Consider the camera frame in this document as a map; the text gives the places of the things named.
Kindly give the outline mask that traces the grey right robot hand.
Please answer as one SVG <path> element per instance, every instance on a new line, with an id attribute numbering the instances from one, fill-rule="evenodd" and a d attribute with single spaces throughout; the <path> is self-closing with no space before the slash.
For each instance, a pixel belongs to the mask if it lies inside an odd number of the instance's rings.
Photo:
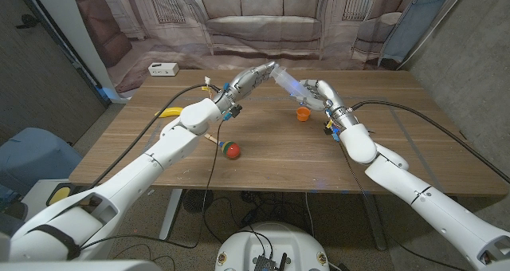
<path id="1" fill-rule="evenodd" d="M 337 126 L 347 129 L 359 121 L 343 102 L 337 91 L 323 80 L 302 80 L 300 85 L 306 91 L 304 95 L 296 95 L 296 101 L 314 111 L 325 112 Z"/>

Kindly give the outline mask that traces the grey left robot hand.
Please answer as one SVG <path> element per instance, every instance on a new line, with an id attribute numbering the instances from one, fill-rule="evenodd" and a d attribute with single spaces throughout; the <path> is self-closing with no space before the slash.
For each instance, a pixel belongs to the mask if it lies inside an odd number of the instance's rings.
<path id="1" fill-rule="evenodd" d="M 242 71 L 230 83 L 224 85 L 223 91 L 213 99 L 213 102 L 221 112 L 230 110 L 239 100 L 247 97 L 256 87 L 267 81 L 276 66 L 275 61 L 270 61 Z"/>

